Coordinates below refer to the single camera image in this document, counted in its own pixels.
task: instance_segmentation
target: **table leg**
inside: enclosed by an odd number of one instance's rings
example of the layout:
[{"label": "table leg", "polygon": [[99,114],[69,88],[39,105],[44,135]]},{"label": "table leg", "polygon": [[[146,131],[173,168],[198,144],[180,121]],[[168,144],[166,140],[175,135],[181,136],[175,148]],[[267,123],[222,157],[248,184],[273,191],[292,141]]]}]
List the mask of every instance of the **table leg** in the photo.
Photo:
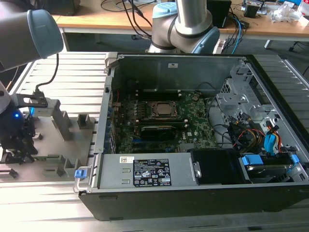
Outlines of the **table leg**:
[{"label": "table leg", "polygon": [[101,39],[100,39],[100,34],[95,34],[95,40],[96,40],[96,43],[99,44],[101,42]]},{"label": "table leg", "polygon": [[269,49],[271,44],[272,44],[273,40],[267,40],[266,44],[264,45],[265,49]]},{"label": "table leg", "polygon": [[67,41],[67,37],[66,37],[66,34],[63,30],[63,28],[59,28],[60,30],[60,33],[61,33],[61,36],[62,36],[62,39],[63,39],[63,52],[68,52],[69,51],[69,45],[68,45],[68,41]]}]

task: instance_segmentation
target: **floor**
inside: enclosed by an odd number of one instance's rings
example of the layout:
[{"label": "floor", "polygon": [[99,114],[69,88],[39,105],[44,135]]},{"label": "floor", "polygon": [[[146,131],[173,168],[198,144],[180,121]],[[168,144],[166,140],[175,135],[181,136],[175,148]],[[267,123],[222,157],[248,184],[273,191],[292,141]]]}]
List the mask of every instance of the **floor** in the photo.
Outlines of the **floor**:
[{"label": "floor", "polygon": [[[100,35],[101,43],[96,43],[93,34],[67,33],[70,51],[117,51],[127,53],[141,53],[148,49],[149,40],[136,39],[133,40],[131,35]],[[294,42],[274,41],[270,49],[264,49],[264,40],[247,40],[244,39],[240,44],[235,54],[279,54],[282,58],[287,58],[301,73],[309,65],[309,43],[305,45],[295,46],[293,52],[288,49]],[[227,53],[231,53],[234,47],[230,47]],[[18,70],[18,76],[21,74],[24,67]],[[7,86],[14,76],[16,69],[0,73],[0,80]]]}]

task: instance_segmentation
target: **blue drive bracket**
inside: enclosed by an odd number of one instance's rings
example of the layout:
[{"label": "blue drive bracket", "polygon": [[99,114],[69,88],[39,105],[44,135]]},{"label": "blue drive bracket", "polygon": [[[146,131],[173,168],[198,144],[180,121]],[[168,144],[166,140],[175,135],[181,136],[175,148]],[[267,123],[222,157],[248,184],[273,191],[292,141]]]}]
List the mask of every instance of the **blue drive bracket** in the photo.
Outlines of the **blue drive bracket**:
[{"label": "blue drive bracket", "polygon": [[296,154],[291,155],[291,159],[292,159],[294,164],[299,163],[299,158]]},{"label": "blue drive bracket", "polygon": [[247,165],[263,165],[263,161],[260,155],[245,155],[241,158],[245,166]]},{"label": "blue drive bracket", "polygon": [[74,177],[79,179],[87,178],[87,170],[76,170]]},{"label": "blue drive bracket", "polygon": [[264,140],[265,151],[268,152],[271,156],[275,156],[274,146],[276,144],[276,136],[273,134],[267,134]]}]

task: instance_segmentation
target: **power supply label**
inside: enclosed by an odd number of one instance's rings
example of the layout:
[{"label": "power supply label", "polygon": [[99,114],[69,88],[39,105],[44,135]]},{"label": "power supply label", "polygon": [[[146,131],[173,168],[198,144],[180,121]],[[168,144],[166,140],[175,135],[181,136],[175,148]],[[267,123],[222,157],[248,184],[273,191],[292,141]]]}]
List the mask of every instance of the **power supply label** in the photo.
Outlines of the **power supply label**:
[{"label": "power supply label", "polygon": [[133,162],[135,187],[171,186],[168,159],[135,159]]}]

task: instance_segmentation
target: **motherboard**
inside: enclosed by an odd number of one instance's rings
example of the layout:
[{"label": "motherboard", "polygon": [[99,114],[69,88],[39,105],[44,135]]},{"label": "motherboard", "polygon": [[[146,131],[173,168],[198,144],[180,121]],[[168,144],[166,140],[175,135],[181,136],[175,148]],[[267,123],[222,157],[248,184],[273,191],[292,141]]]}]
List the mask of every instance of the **motherboard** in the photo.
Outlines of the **motherboard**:
[{"label": "motherboard", "polygon": [[113,105],[114,151],[173,153],[216,147],[205,117],[208,101],[195,92],[126,95]]}]

